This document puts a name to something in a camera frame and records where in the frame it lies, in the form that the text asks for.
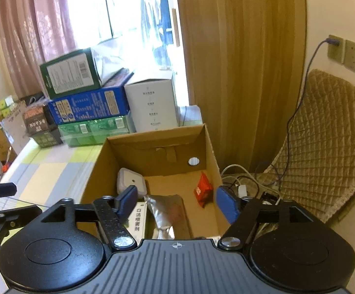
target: hole in box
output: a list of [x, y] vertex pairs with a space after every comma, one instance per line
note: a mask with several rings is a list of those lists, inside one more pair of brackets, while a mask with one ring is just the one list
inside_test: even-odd
[[199, 165], [200, 160], [197, 157], [192, 157], [188, 160], [188, 164], [190, 166], [196, 166]]

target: open cardboard box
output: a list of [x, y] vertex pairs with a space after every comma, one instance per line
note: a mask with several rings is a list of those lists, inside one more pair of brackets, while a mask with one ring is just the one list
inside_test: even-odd
[[[188, 160], [192, 157], [198, 158], [199, 164], [190, 165]], [[91, 203], [104, 195], [115, 196], [117, 173], [122, 167], [144, 176], [148, 194], [180, 195], [192, 237], [222, 235], [229, 227], [215, 202], [202, 208], [194, 196], [201, 171], [205, 172], [214, 189], [222, 184], [205, 125], [107, 138], [81, 203]], [[83, 225], [80, 227], [95, 234]]]

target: wall outlet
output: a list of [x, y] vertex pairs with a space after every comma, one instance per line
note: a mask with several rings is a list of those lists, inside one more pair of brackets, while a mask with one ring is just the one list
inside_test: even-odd
[[344, 39], [342, 39], [341, 37], [335, 36], [335, 35], [329, 35], [328, 36], [330, 39], [337, 39], [339, 40], [339, 45], [332, 45], [332, 44], [328, 44], [328, 52], [327, 55], [329, 58], [331, 58], [332, 60], [343, 64], [344, 61]]
[[346, 40], [344, 65], [355, 71], [355, 42]]

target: white product box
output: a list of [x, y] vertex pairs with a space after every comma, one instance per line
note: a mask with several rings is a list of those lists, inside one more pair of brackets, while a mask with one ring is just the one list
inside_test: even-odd
[[146, 228], [146, 214], [147, 206], [146, 202], [137, 202], [136, 207], [131, 212], [128, 217], [128, 221], [125, 224], [126, 229], [134, 237], [137, 244], [145, 238], [145, 228]]
[[125, 92], [137, 132], [179, 126], [173, 71], [136, 71]]

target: ribbed surface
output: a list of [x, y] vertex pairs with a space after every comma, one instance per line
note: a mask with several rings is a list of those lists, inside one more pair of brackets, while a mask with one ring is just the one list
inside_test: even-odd
[[[10, 294], [19, 293], [11, 290]], [[238, 253], [211, 240], [145, 240], [116, 253], [91, 281], [68, 294], [284, 294], [263, 283]], [[346, 294], [337, 290], [333, 294]]]

